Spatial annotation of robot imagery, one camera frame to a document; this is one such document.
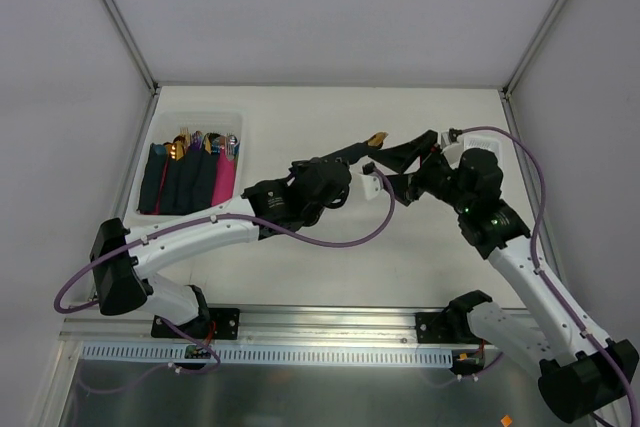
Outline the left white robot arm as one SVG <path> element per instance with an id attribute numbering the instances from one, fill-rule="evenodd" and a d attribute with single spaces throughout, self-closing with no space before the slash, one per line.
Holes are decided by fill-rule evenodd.
<path id="1" fill-rule="evenodd" d="M 139 234 L 119 218 L 103 222 L 90 253 L 100 313 L 144 310 L 185 336 L 203 334 L 209 313 L 202 290 L 178 285 L 160 270 L 217 248 L 313 226 L 325 209 L 344 204 L 351 179 L 346 160 L 313 158 L 293 163 L 286 178 L 261 181 L 206 211 L 147 226 Z"/>

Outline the gold fork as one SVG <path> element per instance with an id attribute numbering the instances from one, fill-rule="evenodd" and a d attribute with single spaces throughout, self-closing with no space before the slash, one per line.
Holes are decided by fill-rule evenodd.
<path id="1" fill-rule="evenodd" d="M 189 129 L 187 127 L 181 127 L 180 133 L 176 140 L 176 145 L 177 145 L 176 149 L 177 149 L 178 158 L 183 157 L 187 153 L 190 143 L 191 143 L 191 135 L 190 135 Z"/>

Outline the dark navy paper napkin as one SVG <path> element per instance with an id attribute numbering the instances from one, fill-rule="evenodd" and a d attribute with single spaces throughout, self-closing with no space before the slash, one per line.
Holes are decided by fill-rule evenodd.
<path id="1" fill-rule="evenodd" d="M 382 148 L 381 144 L 370 145 L 368 142 L 358 142 L 329 153 L 321 157 L 323 161 L 337 161 L 348 165 L 356 164 L 361 158 L 368 157 Z"/>

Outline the gold spoon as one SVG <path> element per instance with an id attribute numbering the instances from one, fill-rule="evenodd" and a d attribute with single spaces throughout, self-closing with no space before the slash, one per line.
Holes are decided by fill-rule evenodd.
<path id="1" fill-rule="evenodd" d="M 381 149 L 387 137 L 388 137 L 387 132 L 377 132 L 366 141 L 366 144 L 370 148 Z"/>

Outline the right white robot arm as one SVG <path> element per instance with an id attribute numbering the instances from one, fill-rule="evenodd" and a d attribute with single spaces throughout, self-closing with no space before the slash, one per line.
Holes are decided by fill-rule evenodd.
<path id="1" fill-rule="evenodd" d="M 600 409 L 626 397 L 631 423 L 638 425 L 631 387 L 638 351 L 601 328 L 538 255 L 538 230 L 528 228 L 501 197 L 496 155 L 465 149 L 452 165 L 437 133 L 427 131 L 369 156 L 392 171 L 390 183 L 401 204 L 429 194 L 450 206 L 464 239 L 508 282 L 537 324 L 521 324 L 487 294 L 474 291 L 446 307 L 449 334 L 459 342 L 476 337 L 496 346 L 533 377 L 547 407 L 565 423 L 586 416 L 600 421 Z"/>

